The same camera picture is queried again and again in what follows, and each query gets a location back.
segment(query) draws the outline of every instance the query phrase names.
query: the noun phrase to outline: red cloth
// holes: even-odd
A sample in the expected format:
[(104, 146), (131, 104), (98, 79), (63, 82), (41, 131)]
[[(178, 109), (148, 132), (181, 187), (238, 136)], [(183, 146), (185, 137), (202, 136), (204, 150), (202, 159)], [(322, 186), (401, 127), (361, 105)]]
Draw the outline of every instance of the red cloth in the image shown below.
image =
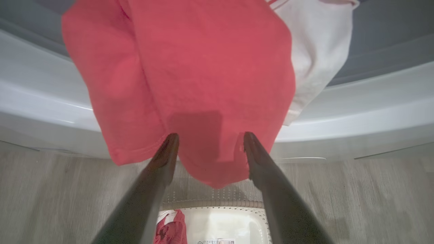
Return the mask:
[(77, 0), (62, 31), (118, 165), (176, 132), (193, 177), (244, 180), (242, 134), (270, 151), (295, 91), (291, 35), (264, 0)]
[(175, 211), (177, 213), (173, 222), (165, 225), (166, 218), (164, 218), (157, 224), (154, 244), (187, 244), (185, 216), (181, 210), (176, 209)]

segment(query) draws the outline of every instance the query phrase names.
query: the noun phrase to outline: gray wood floor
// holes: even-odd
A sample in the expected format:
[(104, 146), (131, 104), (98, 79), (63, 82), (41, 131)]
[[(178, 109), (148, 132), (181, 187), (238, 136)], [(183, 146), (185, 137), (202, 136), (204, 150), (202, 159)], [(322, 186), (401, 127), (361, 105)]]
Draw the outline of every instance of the gray wood floor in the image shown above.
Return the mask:
[[(89, 243), (146, 163), (0, 152), (0, 243)], [(336, 243), (434, 243), (434, 158), (279, 164)], [(177, 166), (164, 202), (261, 201)]]

